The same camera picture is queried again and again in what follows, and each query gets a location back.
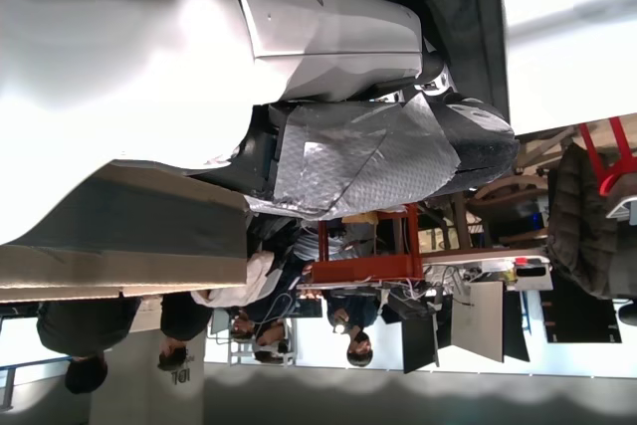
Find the man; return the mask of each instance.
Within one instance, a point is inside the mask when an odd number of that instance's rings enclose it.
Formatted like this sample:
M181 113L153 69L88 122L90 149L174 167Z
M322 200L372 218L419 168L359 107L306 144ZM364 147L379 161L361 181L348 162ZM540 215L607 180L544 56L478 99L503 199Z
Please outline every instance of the man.
M327 320L334 329L339 326L349 335L347 360L356 367L366 367L371 362L374 352L371 348L369 335L364 332L366 327L376 321L378 307L372 297L348 296L335 297L330 291L325 291L327 302Z
M284 318L294 307L299 280L310 270L307 261L291 255L284 264L274 290L233 314L235 319L230 329L232 339L248 342L257 330L263 333L269 329L270 322Z
M181 368L188 356L188 342L208 325L212 309L196 304L190 293L165 295L161 301L161 343L159 367L164 371Z
M91 393L104 383L104 351L125 339L138 307L139 298L42 303L38 335L44 347L71 356L69 391Z
M140 298L116 298L43 303L38 335L42 345L71 356L65 385L70 392L91 393L106 380L104 351L126 338ZM212 310L194 304L190 293L164 296L161 303L159 368L175 370L186 359L186 343L210 320Z

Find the silver foil wrap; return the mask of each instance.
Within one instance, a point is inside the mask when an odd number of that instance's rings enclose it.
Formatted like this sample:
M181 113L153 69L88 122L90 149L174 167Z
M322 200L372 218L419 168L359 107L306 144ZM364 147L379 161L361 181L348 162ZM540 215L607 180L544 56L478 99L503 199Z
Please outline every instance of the silver foil wrap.
M288 117L272 201L254 211L333 219L419 201L460 159L422 94L407 104L301 104Z

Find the white board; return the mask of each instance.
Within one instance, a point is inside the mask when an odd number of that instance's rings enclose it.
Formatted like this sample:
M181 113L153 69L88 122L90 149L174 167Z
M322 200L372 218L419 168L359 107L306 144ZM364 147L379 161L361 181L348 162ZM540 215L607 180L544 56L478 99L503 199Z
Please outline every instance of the white board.
M475 283L471 284L468 297L456 298L451 344L503 362L503 293L503 283Z

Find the red metal frame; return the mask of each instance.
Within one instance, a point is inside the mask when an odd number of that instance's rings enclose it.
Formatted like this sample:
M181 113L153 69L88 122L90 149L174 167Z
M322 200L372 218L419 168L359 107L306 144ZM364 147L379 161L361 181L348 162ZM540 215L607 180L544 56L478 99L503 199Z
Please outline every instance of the red metal frame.
M597 183L599 184L599 194L607 196L613 185L617 182L622 174L637 172L637 157L633 156L630 150L630 144L624 127L621 124L619 117L609 118L610 126L613 129L615 141L617 142L617 148L619 149L619 160L609 168L604 168L604 165L599 157L599 153L595 148L593 139L590 136L588 125L583 123L579 126L582 137L584 138L584 144L586 144L586 150L588 151L588 157L597 176Z
M316 284L355 281L385 281L423 279L420 242L418 241L418 206L407 204L400 213L377 213L379 219L407 218L409 254L372 256L370 258L330 261L327 244L327 226L318 223L318 261L312 267L312 279Z

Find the computer monitor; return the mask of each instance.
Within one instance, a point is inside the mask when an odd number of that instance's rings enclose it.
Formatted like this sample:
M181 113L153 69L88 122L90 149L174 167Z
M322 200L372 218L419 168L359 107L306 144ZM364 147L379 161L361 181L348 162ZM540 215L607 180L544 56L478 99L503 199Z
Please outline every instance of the computer monitor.
M436 316L404 319L402 322L402 368L413 372L430 363L438 363Z

